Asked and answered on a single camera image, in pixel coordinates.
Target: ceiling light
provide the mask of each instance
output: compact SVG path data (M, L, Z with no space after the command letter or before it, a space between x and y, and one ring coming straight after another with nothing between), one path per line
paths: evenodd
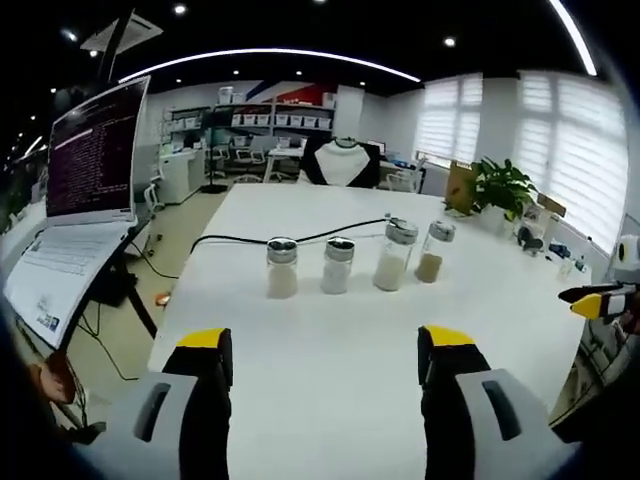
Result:
M31 146L29 148L27 148L27 151L24 152L24 156L26 157L27 155L29 155L31 153L31 151L36 148L36 145L39 144L42 141L42 135L40 135L38 138L35 139L35 141L31 144Z
M562 20L562 23L564 23L564 27L569 32L571 40L573 40L573 44L575 45L576 49L578 50L578 54L582 59L582 64L584 65L585 70L589 75L595 77L596 75L598 75L596 66L593 64L591 55L589 55L587 44L585 43L584 38L582 38L582 35L580 35L580 30L578 30L576 22L573 21L573 18L571 18L571 15L569 15L567 9L564 8L564 5L560 3L560 0L549 0L549 3L555 9L556 13L560 17L560 20Z
M377 63L368 62L366 60L360 60L358 58L353 58L353 57L345 57L344 55L336 55L334 53L316 52L313 50L296 50L293 48L245 48L240 50L222 50L219 52L200 53L198 55L191 55L189 57L177 58L169 62L159 63L158 65L154 65L153 67L145 68L144 70L140 70L139 72L132 73L131 75L127 75L126 77L121 78L119 80L119 83L124 83L133 78L139 77L141 75L145 75L150 72L155 72L156 70L160 70L161 68L165 68L165 67L170 67L172 65L178 65L179 63L190 62L193 60L202 60L204 58L223 57L226 55L240 55L245 53L249 53L249 54L251 53L287 53L292 55L307 55L311 57L330 58L332 60L341 60L343 62L355 63L365 67L371 67L377 70L382 70L383 72L387 72L392 75L397 75L398 77L406 78L407 80L411 80L412 82L416 82L416 83L420 82L419 78L409 75L407 73L403 73L398 70L394 70L392 68L379 65Z
M78 36L75 33L73 33L71 30L63 30L62 34L72 42L78 41Z

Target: glass jar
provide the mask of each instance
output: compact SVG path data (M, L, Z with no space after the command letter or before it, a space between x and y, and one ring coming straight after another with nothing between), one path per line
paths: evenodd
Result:
M347 291L356 244L345 237L331 237L324 250L324 272L320 288L324 293L337 295Z
M289 298L298 291L298 242L274 237L267 242L267 297Z
M389 220L378 267L373 275L376 287L387 292L395 292L400 288L416 238L417 226L399 218Z
M444 261L451 242L456 234L456 227L446 223L435 221L429 226L427 238L422 245L420 263L415 275L421 282L433 283L438 279L440 267Z

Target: window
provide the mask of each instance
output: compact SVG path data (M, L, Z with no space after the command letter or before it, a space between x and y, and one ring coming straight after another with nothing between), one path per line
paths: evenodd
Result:
M562 74L522 73L516 161L567 208L565 221L610 253L628 182L624 112L613 89Z
M430 163L446 168L451 160L473 162L481 104L479 74L427 83L414 150L426 154Z

